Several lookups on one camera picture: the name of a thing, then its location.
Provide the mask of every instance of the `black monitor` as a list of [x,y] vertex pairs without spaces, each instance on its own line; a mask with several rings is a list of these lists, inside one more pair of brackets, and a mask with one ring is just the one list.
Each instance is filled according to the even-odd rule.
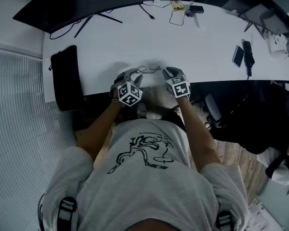
[[89,15],[124,6],[141,4],[144,0],[32,0],[13,19],[53,33]]
[[276,12],[266,8],[262,4],[245,11],[239,17],[261,26],[276,35],[289,32],[288,26],[280,19]]

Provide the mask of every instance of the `black pouch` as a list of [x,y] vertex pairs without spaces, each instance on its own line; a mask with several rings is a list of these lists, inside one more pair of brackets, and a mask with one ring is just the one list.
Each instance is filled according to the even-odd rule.
[[54,93],[59,109],[61,111],[82,109],[84,101],[78,72],[76,45],[53,55],[51,63]]

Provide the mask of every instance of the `white desk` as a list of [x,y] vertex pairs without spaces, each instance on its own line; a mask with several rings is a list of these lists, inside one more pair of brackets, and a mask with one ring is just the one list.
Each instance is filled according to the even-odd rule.
[[[201,21],[204,30],[197,28],[193,18],[185,17],[183,26],[169,23],[172,7],[144,8],[155,16],[149,16],[136,6],[114,10],[109,16],[123,24],[95,15],[80,34],[77,24],[62,38],[50,40],[45,33],[43,49],[43,85],[45,102],[55,101],[53,72],[49,71],[50,57],[70,45],[77,45],[79,76],[84,95],[107,92],[117,75],[126,67],[160,64],[184,71],[190,82],[244,80],[247,71],[244,62],[240,68],[232,63],[236,45],[242,40],[252,40],[255,65],[250,79],[289,80],[289,58],[275,59],[269,54],[284,49],[280,40],[277,45],[264,40],[255,27],[246,33],[242,19],[229,15],[225,10],[206,4]],[[180,24],[183,12],[174,12],[171,22]],[[57,37],[70,26],[53,34]],[[141,87],[163,85],[161,71],[144,75]]]

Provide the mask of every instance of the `black phone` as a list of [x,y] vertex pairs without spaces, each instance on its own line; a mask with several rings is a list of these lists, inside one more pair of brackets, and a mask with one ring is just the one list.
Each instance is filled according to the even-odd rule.
[[244,50],[237,45],[237,46],[236,46],[235,54],[234,54],[233,59],[232,59],[232,62],[233,62],[236,66],[241,67],[241,63],[242,63],[242,60],[243,60],[243,56],[244,56]]

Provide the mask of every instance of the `charger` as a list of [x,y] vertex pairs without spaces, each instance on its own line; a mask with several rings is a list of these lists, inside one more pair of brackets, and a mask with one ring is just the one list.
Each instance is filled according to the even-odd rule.
[[187,17],[193,17],[196,13],[204,13],[202,6],[191,5],[188,10],[189,12],[186,13]]

